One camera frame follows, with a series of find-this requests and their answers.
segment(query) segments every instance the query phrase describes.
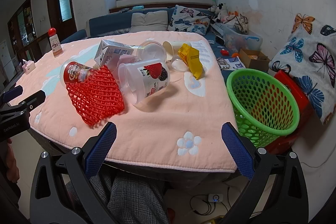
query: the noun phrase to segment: refrigerator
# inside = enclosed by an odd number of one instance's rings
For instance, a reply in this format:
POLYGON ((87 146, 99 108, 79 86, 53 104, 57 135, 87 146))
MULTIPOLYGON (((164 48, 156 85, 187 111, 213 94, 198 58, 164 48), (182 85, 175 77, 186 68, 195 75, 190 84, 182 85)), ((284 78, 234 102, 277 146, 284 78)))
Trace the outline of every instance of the refrigerator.
POLYGON ((11 56, 9 55, 6 40, 0 44, 0 61, 4 68, 4 76, 7 77, 7 80, 10 82, 14 78, 16 71, 11 56))

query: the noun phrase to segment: basket rim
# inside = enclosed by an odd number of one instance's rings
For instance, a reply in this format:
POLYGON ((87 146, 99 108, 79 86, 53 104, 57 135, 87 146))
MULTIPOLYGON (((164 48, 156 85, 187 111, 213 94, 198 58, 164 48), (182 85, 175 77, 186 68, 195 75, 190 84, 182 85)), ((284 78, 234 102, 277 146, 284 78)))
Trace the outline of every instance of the basket rim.
POLYGON ((235 70, 234 72, 230 73, 229 77, 226 80, 226 89, 227 89, 227 93, 229 94, 229 97, 231 99, 231 102, 239 110, 239 112, 241 112, 241 114, 250 123, 252 123, 257 128, 263 130, 264 132, 272 134, 272 135, 276 135, 276 136, 286 136, 286 135, 289 135, 289 134, 293 133, 294 130, 297 128, 297 126, 299 124, 299 120, 300 120, 300 112, 299 112, 299 107, 296 103, 296 100, 295 100, 294 96, 292 95, 292 93, 289 91, 289 89, 284 84, 282 84, 279 80, 275 79, 271 75, 269 75, 267 73, 264 73, 262 71, 259 71, 259 70, 254 70, 254 69, 238 69, 238 70, 235 70), (287 92, 286 96, 291 97, 291 99, 295 102, 294 106, 292 106, 294 108, 293 109, 294 122, 288 129, 280 130, 280 129, 273 129, 273 128, 270 128, 268 126, 265 126, 261 122, 257 121, 254 117, 252 117, 251 114, 249 114, 246 111, 246 109, 239 103, 239 101, 236 98, 236 96, 233 92, 233 89, 232 89, 232 79, 236 74, 242 73, 244 71, 253 72, 255 75, 260 75, 260 76, 264 77, 265 79, 269 79, 271 81, 277 82, 277 84, 281 85, 285 89, 285 91, 287 92))

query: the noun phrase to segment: pink butterfly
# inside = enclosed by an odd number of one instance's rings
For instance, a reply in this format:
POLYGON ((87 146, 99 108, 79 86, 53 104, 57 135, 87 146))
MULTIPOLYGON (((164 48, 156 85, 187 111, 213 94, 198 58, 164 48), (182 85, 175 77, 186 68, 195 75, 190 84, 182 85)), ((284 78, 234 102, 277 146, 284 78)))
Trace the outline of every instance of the pink butterfly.
POLYGON ((309 61, 313 63, 323 63, 323 66, 320 69, 324 67, 324 69, 327 67, 327 72, 330 77, 331 85, 333 88, 335 87, 335 77, 336 73, 334 71, 335 69, 335 61, 330 52, 327 50, 327 48, 322 44, 318 43, 316 50, 312 56, 309 57, 309 61))
POLYGON ((191 17, 194 17, 194 11, 188 8, 184 8, 180 13, 181 14, 188 13, 191 17))

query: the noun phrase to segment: small pink box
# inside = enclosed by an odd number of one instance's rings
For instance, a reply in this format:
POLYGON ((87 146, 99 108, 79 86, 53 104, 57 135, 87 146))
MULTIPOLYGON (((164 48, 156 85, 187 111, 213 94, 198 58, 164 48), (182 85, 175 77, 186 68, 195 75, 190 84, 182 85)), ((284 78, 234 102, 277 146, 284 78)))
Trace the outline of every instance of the small pink box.
POLYGON ((36 68, 35 63, 31 60, 26 61, 26 60, 22 60, 24 62, 22 68, 25 74, 29 74, 32 70, 34 70, 36 68))

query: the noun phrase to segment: beige cushion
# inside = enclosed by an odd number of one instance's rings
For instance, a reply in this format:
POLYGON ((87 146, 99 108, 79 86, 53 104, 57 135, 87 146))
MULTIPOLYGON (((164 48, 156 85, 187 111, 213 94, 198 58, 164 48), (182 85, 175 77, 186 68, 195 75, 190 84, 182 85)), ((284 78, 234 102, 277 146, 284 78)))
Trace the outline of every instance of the beige cushion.
POLYGON ((167 11, 148 12, 147 14, 133 13, 129 32, 166 31, 167 27, 167 11))

